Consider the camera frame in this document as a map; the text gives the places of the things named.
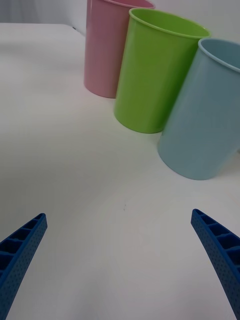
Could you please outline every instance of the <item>pink cup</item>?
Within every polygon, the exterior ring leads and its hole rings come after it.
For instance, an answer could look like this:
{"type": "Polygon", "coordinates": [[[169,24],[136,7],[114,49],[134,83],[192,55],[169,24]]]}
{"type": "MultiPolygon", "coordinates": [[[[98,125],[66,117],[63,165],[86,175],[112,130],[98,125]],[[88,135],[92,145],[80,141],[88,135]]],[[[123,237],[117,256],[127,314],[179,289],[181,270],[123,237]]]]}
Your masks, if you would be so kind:
{"type": "Polygon", "coordinates": [[[87,0],[84,85],[115,98],[131,8],[152,8],[147,0],[87,0]]]}

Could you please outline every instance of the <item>white tabletop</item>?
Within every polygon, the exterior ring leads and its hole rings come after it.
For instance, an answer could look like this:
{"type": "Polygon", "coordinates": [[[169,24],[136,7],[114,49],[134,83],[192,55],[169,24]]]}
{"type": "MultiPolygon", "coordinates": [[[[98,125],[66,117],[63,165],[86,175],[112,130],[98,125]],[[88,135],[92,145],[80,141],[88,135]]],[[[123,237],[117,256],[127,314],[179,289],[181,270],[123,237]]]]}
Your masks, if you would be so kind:
{"type": "Polygon", "coordinates": [[[160,159],[83,85],[85,38],[0,25],[0,238],[48,229],[7,320],[234,320],[192,228],[199,208],[240,235],[240,154],[208,181],[160,159]]]}

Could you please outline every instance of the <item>light blue cup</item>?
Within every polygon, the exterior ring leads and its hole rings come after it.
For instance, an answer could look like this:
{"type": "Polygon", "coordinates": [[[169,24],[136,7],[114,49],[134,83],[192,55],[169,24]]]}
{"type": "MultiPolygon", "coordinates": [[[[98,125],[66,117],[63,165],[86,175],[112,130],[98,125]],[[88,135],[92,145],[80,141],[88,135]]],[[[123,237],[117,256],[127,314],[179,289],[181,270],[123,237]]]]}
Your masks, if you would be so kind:
{"type": "Polygon", "coordinates": [[[240,45],[201,39],[158,153],[178,174],[206,180],[239,148],[240,45]]]}

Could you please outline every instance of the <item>cup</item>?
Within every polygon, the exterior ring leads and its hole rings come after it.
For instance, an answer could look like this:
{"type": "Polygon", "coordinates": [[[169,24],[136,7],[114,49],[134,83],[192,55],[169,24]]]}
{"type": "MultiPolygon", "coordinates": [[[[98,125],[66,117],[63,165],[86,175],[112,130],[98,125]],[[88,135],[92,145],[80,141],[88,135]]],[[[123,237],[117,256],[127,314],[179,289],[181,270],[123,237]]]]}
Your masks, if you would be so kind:
{"type": "Polygon", "coordinates": [[[147,0],[87,0],[84,85],[115,98],[129,24],[129,9],[154,9],[147,0]]]}
{"type": "Polygon", "coordinates": [[[158,10],[134,8],[129,14],[114,114],[129,129],[156,133],[164,128],[199,39],[210,33],[158,10]]]}
{"type": "Polygon", "coordinates": [[[240,45],[206,38],[198,47],[158,152],[178,174],[206,180],[240,147],[240,45]]]}

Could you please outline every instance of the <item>white background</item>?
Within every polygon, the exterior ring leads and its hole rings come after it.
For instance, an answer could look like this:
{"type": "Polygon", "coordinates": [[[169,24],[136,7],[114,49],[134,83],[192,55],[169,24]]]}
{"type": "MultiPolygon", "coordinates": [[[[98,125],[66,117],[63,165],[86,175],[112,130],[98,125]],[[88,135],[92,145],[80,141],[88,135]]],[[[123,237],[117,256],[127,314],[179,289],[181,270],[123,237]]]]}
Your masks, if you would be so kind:
{"type": "Polygon", "coordinates": [[[79,32],[0,35],[0,237],[40,212],[48,223],[7,320],[236,320],[190,221],[199,208],[239,235],[240,154],[184,178],[159,134],[125,128],[84,87],[79,32]]]}

